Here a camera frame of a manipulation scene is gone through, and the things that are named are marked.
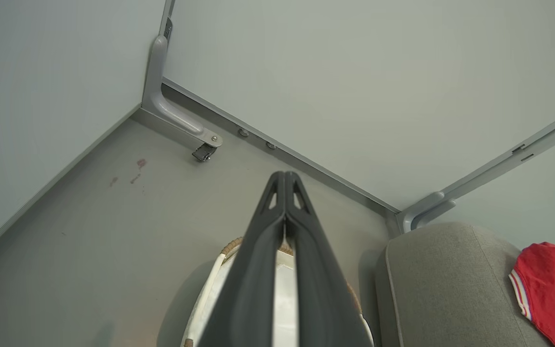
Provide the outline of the grey fabric sofa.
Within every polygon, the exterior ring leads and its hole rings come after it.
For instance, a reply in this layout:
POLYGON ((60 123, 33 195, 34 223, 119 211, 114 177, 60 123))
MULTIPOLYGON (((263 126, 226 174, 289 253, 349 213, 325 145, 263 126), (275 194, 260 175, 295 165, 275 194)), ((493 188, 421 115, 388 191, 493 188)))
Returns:
POLYGON ((375 270, 381 347, 553 347, 518 306, 520 252, 462 222, 391 239, 375 270))

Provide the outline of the grey curved bracket leg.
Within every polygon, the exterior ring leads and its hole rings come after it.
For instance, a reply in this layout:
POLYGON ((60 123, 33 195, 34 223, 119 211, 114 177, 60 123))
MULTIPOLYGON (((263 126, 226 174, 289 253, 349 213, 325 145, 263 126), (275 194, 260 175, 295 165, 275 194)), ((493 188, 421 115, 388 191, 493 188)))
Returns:
POLYGON ((456 207, 456 200, 448 199, 441 191, 434 192, 397 214, 401 233, 421 228, 456 207))

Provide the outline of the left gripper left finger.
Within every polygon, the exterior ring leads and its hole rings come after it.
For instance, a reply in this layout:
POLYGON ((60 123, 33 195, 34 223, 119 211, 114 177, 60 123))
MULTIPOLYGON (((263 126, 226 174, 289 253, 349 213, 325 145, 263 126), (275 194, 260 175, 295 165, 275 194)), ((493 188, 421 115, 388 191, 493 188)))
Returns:
POLYGON ((272 347, 276 254, 284 239, 286 174, 273 173, 198 347, 272 347))

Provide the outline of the white basket with woven rim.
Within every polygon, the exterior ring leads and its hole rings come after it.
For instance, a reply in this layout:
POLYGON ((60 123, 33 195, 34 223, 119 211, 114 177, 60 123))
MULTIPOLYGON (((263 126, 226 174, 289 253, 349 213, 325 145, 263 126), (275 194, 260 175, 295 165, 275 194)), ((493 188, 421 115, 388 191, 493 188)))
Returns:
MULTIPOLYGON (((214 262, 188 319, 180 347, 198 347, 203 330, 234 263, 243 238, 229 242, 214 262)), ((273 347, 299 347, 295 259, 284 241, 276 253, 273 347)))

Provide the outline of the red shorts with white stripes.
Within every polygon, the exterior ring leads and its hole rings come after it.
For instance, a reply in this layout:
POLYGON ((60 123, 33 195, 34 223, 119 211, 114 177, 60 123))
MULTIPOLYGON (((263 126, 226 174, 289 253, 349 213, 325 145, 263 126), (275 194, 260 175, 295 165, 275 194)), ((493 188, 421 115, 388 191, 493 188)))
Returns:
POLYGON ((522 315, 555 346, 555 244, 531 244, 509 274, 522 315))

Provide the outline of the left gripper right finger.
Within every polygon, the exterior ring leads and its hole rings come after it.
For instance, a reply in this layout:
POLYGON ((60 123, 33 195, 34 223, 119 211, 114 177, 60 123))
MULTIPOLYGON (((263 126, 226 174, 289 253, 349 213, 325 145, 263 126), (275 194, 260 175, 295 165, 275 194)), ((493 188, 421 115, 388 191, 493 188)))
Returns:
POLYGON ((301 178, 285 175, 285 237, 293 249, 299 347, 373 347, 301 178))

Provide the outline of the grey bracket leg with caster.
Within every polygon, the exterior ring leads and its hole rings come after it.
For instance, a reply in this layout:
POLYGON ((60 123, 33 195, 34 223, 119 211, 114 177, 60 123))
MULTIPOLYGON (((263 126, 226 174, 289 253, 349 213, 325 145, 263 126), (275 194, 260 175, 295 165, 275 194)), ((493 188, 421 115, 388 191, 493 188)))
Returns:
POLYGON ((154 40, 148 56, 145 88, 141 108, 168 125, 199 140, 202 144, 192 153, 200 162, 208 161, 223 144, 221 136, 206 128, 200 121, 170 103, 162 92, 162 79, 167 59, 168 40, 159 35, 154 40))

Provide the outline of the grey metal panel rail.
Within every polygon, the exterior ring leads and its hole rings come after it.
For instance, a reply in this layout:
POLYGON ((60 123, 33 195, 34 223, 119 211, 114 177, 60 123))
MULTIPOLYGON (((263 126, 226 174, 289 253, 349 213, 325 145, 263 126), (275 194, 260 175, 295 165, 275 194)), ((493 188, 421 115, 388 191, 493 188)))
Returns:
POLYGON ((451 184, 449 187, 445 187, 442 190, 444 196, 441 202, 458 199, 552 147, 555 147, 555 121, 536 132, 533 136, 520 141, 518 145, 512 147, 509 151, 482 165, 482 167, 451 184))
POLYGON ((341 193, 341 195, 368 207, 376 213, 390 213, 396 215, 401 212, 396 207, 372 196, 372 194, 364 191, 360 187, 357 187, 355 184, 352 184, 341 176, 338 176, 337 174, 310 160, 306 156, 301 155, 263 132, 260 132, 244 121, 241 121, 215 105, 212 105, 208 101, 202 99, 202 97, 195 95, 170 79, 163 77, 162 83, 163 85, 161 90, 168 101, 174 103, 176 106, 184 108, 185 110, 191 111, 194 116, 198 116, 202 120, 211 123, 211 125, 220 128, 222 132, 228 132, 229 134, 238 137, 240 140, 247 141, 249 144, 260 149, 261 151, 266 152, 270 156, 273 156, 274 158, 290 165, 311 178, 318 180, 327 187, 341 193), (250 134, 249 137, 244 138, 239 136, 238 129, 240 128, 248 130, 250 134), (267 148, 267 141, 275 144, 276 149, 270 150, 267 148))

